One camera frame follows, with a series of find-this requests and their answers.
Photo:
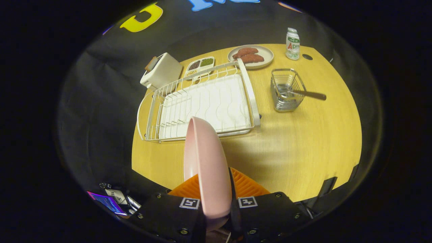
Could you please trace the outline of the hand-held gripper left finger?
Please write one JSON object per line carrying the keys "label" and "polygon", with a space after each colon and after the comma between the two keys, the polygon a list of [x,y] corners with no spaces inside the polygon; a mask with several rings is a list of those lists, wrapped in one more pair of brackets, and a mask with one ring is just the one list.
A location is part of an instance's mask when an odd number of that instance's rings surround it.
{"label": "hand-held gripper left finger", "polygon": [[126,189],[140,208],[126,219],[126,225],[139,232],[145,243],[204,243],[206,220],[200,203],[197,209],[181,207],[182,197],[169,195],[179,186],[182,177],[174,176],[174,183],[162,186],[139,173],[127,173]]}

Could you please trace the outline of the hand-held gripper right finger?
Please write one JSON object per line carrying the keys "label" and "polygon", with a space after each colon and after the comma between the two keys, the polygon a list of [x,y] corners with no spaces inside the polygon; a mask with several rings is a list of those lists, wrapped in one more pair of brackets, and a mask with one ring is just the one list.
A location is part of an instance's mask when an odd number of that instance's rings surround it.
{"label": "hand-held gripper right finger", "polygon": [[229,169],[232,204],[228,228],[232,243],[281,243],[312,221],[310,211],[283,192],[263,186]]}

